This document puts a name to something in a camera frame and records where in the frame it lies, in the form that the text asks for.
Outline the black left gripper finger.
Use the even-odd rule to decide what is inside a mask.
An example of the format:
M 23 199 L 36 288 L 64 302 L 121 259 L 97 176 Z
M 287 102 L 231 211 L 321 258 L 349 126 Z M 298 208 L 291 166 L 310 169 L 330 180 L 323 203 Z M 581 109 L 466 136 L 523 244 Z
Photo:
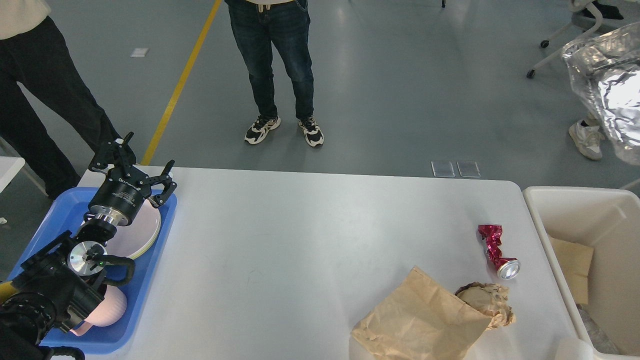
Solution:
M 117 138 L 103 142 L 91 160 L 88 170 L 92 173 L 102 173 L 108 181 L 134 181 L 138 171 L 133 165 L 135 154 L 129 143 L 134 132 L 128 132 L 124 138 Z
M 144 199 L 148 199 L 154 208 L 164 206 L 176 187 L 178 187 L 171 174 L 174 164 L 175 161 L 172 159 L 167 162 L 160 175 L 149 177 L 146 173 L 142 173 L 142 175 L 145 175 L 144 178 L 138 180 L 138 192 L 142 194 Z M 156 185 L 162 185 L 163 189 L 158 194 L 152 194 L 152 187 Z

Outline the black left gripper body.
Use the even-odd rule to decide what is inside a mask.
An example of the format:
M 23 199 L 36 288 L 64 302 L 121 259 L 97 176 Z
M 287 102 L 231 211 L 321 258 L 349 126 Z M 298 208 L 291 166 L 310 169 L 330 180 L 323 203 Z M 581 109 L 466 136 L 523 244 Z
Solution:
M 132 174 L 124 178 L 118 173 L 105 173 L 105 180 L 88 205 L 88 213 L 113 226 L 129 226 L 140 211 L 146 198 L 139 184 L 149 176 Z

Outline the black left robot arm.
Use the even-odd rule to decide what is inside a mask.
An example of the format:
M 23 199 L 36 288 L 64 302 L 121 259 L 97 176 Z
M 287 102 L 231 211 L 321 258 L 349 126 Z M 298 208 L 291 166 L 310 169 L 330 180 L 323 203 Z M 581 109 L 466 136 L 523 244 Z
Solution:
M 153 177 L 135 166 L 127 153 L 132 137 L 106 141 L 94 155 L 88 169 L 105 180 L 87 203 L 78 230 L 62 232 L 30 255 L 22 271 L 1 286 L 3 360 L 83 360 L 80 348 L 45 346 L 42 340 L 53 329 L 82 335 L 100 317 L 109 321 L 107 312 L 117 319 L 124 314 L 121 287 L 134 280 L 137 264 L 110 253 L 108 243 L 145 204 L 166 205 L 178 186 L 171 173 L 174 160 Z

